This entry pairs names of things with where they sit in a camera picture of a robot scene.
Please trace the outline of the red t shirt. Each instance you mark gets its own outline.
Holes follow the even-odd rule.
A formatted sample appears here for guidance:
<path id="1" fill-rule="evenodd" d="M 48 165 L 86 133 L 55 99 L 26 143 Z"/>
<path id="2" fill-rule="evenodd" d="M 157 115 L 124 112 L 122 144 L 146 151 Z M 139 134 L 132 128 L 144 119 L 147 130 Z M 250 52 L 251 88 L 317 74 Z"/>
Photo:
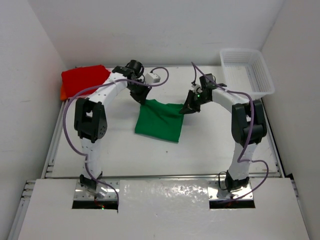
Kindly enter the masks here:
<path id="1" fill-rule="evenodd" d="M 62 84 L 68 98 L 79 91 L 97 85 L 102 85 L 110 76 L 111 71 L 103 65 L 84 66 L 63 71 Z"/>

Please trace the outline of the green t shirt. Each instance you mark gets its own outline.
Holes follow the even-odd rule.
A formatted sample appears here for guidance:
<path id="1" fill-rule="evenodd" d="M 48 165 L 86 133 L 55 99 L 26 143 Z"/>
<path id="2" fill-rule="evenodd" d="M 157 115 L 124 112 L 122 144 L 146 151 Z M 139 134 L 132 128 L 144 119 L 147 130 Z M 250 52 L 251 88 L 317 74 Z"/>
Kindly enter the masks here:
<path id="1" fill-rule="evenodd" d="M 177 103 L 164 104 L 155 99 L 146 100 L 140 106 L 134 132 L 178 143 L 184 121 L 184 115 L 180 113 L 182 107 L 182 104 Z"/>

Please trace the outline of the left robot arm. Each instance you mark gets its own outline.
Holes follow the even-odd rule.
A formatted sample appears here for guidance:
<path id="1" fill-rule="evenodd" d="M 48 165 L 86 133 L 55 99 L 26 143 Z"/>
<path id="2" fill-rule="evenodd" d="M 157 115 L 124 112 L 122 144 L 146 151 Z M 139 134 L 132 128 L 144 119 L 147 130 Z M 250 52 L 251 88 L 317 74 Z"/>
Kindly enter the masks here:
<path id="1" fill-rule="evenodd" d="M 85 154 L 80 183 L 91 191 L 97 189 L 96 180 L 102 175 L 100 148 L 108 128 L 106 109 L 124 89 L 129 89 L 136 102 L 145 104 L 152 88 L 143 84 L 140 79 L 143 73 L 144 66 L 137 60 L 131 60 L 126 66 L 116 66 L 104 82 L 110 85 L 98 87 L 88 97 L 78 98 L 75 102 L 74 129 Z"/>

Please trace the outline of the orange t shirt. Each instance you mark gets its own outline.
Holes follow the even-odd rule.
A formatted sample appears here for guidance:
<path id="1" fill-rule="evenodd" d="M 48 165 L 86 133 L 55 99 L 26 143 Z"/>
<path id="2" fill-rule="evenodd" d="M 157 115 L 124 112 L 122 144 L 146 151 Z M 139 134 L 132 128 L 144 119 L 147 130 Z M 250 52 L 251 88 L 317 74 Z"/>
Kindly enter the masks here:
<path id="1" fill-rule="evenodd" d="M 65 91 L 65 88 L 64 88 L 64 85 L 62 84 L 61 87 L 60 87 L 60 100 L 61 101 L 65 101 L 68 99 L 68 96 L 66 94 L 66 91 Z"/>

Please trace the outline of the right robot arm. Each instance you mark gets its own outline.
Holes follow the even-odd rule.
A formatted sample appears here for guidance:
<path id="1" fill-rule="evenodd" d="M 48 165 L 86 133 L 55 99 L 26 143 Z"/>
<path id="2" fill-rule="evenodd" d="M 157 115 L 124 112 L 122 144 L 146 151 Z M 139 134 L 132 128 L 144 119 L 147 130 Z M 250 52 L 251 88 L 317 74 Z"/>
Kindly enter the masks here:
<path id="1" fill-rule="evenodd" d="M 263 105 L 260 100 L 253 100 L 244 92 L 211 86 L 200 93 L 189 90 L 179 112 L 183 115 L 198 113 L 201 105 L 209 102 L 219 104 L 231 113 L 231 135 L 235 147 L 223 190 L 232 192 L 248 185 L 253 154 L 267 135 Z"/>

